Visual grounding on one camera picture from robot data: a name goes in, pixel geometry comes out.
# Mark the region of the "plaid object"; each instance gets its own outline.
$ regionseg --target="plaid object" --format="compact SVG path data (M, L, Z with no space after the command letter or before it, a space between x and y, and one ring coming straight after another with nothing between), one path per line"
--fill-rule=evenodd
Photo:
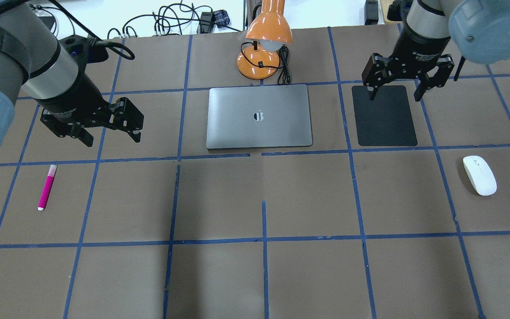
M215 24L219 28L229 26L229 16L226 10L218 10L214 12Z

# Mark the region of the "light bulb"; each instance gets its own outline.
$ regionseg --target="light bulb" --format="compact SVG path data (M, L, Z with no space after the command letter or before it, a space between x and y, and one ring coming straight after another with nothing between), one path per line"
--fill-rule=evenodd
M271 40L259 40L259 43L267 51L278 51L283 46L282 42Z

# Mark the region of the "orange desk lamp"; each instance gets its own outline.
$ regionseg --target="orange desk lamp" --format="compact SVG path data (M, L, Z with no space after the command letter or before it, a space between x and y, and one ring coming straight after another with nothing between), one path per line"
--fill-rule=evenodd
M253 45L245 49L241 45L241 52L237 56L237 68L243 76L266 79L277 71L281 59L276 51L283 44L292 43L292 33L283 16L284 11L285 0L263 0L261 14L251 22L245 35L246 39L253 40Z

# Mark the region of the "pink marker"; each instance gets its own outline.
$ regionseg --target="pink marker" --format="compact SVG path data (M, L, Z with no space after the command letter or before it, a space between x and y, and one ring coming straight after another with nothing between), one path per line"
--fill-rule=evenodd
M52 188L52 182L54 182L54 175L56 173L56 165L51 165L46 176L46 182L42 189L41 200L39 200L39 210L46 208L46 202L48 201L48 195L50 195L50 189Z

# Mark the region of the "gray laptop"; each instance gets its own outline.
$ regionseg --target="gray laptop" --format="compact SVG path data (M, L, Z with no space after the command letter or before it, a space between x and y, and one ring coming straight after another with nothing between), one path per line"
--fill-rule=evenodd
M210 89L206 147L312 145L306 85Z

